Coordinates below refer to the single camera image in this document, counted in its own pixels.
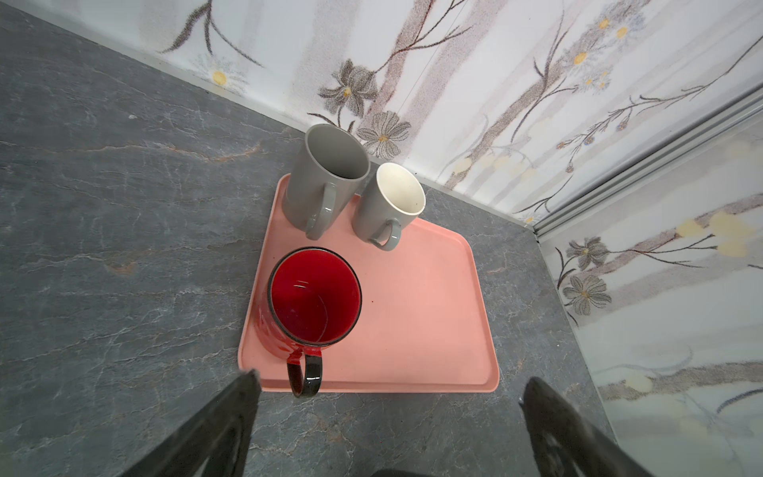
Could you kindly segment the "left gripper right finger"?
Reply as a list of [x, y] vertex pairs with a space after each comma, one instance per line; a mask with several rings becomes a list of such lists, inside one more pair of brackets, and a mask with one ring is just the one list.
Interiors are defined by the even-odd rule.
[[650, 474], [542, 379], [529, 379], [520, 407], [540, 475]]

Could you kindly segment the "small grey mug white inside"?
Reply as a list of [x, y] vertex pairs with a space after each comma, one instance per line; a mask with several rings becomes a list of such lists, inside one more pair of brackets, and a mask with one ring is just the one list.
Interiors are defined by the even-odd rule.
[[385, 163], [365, 188], [352, 219], [355, 235], [380, 250], [391, 252], [403, 229], [424, 210], [423, 186], [411, 171]]

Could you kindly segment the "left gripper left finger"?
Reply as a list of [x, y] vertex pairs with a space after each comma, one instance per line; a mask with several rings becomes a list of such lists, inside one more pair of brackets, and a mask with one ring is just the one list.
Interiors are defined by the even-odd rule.
[[256, 371], [240, 374], [125, 476], [242, 476], [261, 394]]

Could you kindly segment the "tall grey mug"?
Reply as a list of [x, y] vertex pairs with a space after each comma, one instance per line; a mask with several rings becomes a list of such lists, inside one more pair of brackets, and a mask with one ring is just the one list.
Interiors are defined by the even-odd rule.
[[309, 240], [319, 240], [354, 198], [371, 171], [366, 149], [349, 132], [315, 124], [304, 136], [282, 209]]

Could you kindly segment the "pink plastic tray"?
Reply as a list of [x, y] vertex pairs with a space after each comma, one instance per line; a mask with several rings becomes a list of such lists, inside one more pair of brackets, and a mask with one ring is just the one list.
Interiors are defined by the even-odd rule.
[[416, 219], [383, 252], [354, 233], [356, 200], [317, 246], [357, 272], [358, 325], [323, 354], [324, 393], [492, 393], [500, 369], [473, 252], [463, 236]]

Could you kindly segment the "red mug black handle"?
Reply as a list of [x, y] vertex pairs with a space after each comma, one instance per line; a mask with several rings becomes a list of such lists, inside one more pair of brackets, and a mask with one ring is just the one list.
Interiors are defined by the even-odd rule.
[[322, 351], [353, 331], [362, 305], [355, 270], [327, 248], [298, 248], [274, 266], [254, 304], [254, 327], [266, 351], [286, 361], [295, 397], [319, 393]]

